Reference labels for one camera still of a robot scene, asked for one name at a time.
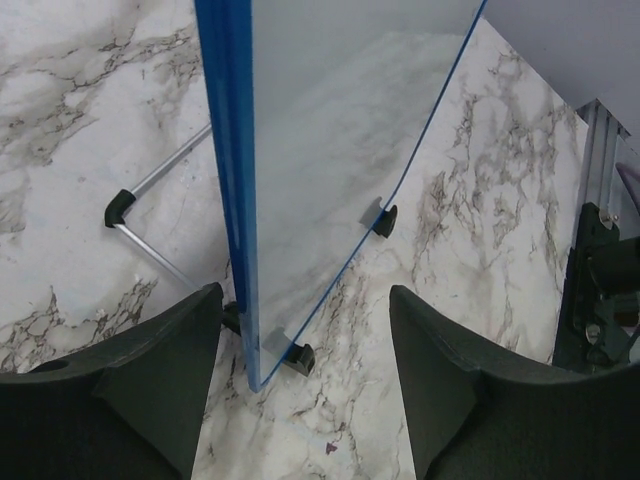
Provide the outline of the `blue framed whiteboard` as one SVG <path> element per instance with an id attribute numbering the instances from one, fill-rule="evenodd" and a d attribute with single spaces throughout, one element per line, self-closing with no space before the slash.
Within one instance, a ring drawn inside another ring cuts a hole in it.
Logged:
<path id="1" fill-rule="evenodd" d="M 199 1 L 210 121 L 104 222 L 214 144 L 248 383 L 308 373 L 301 333 L 400 188 L 481 17 L 481 1 Z"/>

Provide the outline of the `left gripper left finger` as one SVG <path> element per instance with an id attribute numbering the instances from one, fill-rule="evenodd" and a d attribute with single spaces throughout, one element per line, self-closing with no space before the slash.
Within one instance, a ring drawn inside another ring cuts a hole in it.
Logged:
<path id="1" fill-rule="evenodd" d="M 109 339 L 2 374 L 2 478 L 190 478 L 222 299 L 211 283 Z"/>

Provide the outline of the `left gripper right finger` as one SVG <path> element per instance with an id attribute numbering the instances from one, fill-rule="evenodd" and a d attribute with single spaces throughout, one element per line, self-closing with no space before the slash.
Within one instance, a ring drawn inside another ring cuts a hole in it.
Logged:
<path id="1" fill-rule="evenodd" d="M 635 479 L 639 368 L 584 375 L 514 353 L 408 288 L 389 295 L 420 479 Z"/>

